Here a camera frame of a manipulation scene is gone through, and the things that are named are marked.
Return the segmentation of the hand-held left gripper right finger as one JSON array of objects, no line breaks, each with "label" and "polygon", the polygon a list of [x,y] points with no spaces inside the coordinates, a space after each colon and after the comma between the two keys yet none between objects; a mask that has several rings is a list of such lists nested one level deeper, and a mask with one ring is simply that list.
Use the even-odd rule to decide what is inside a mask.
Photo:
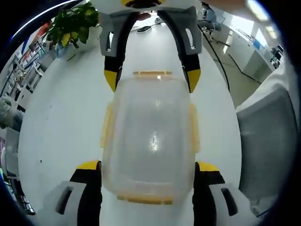
[{"label": "hand-held left gripper right finger", "polygon": [[251,224],[249,200],[210,163],[195,163],[192,204],[195,226]]}]

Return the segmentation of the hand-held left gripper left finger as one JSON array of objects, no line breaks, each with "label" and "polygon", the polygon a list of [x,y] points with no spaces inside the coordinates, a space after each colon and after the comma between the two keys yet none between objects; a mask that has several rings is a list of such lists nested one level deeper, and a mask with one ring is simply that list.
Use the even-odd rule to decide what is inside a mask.
[{"label": "hand-held left gripper left finger", "polygon": [[47,195],[48,226],[98,226],[102,203],[101,161],[79,165]]}]

